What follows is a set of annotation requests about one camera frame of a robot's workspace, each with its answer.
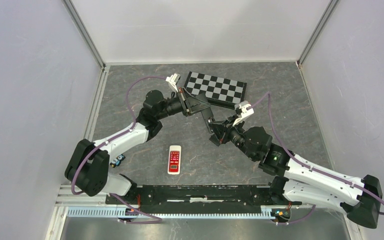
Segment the black battery cover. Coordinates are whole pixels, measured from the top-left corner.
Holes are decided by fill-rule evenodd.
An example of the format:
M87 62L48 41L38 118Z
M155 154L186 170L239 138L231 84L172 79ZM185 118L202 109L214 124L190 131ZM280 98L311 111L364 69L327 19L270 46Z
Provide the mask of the black battery cover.
M212 135L212 136L209 138L209 140L210 140L213 144L215 144L217 147L221 145L221 142L220 142L220 140L217 138L216 135Z

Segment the black remote control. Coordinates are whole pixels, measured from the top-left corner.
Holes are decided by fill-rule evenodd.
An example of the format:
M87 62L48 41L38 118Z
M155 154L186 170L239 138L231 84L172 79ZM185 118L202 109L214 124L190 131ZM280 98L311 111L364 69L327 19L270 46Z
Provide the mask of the black remote control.
M205 122L205 126L206 126L208 132L210 134L212 134L213 130L210 127L210 123L214 122L215 119L214 119L214 114L213 114L211 107L206 107L205 109L201 110L200 113L203 117L203 120Z

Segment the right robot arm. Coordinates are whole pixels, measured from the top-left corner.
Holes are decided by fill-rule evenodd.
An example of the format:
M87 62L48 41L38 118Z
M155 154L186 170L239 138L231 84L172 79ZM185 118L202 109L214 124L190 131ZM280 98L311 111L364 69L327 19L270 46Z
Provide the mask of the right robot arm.
M362 227L376 229L382 199L377 177L355 177L317 165L272 142L262 126L243 129L229 117L207 123L216 146L231 142L258 167L274 176L269 199L275 204L300 202L332 208Z

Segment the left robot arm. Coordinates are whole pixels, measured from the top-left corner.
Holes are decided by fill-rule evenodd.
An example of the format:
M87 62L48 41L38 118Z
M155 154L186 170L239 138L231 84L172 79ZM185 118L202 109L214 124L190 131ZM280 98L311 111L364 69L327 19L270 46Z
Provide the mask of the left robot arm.
M150 141L162 129L161 120L178 113L186 117L196 113L212 116L204 92L194 95L182 87L165 98L159 90L151 90L129 126L94 142L82 139L77 143L65 169L65 178L73 188L90 197L98 193L116 194L125 204L133 203L137 198L134 183L122 174L110 174L109 164L129 149Z

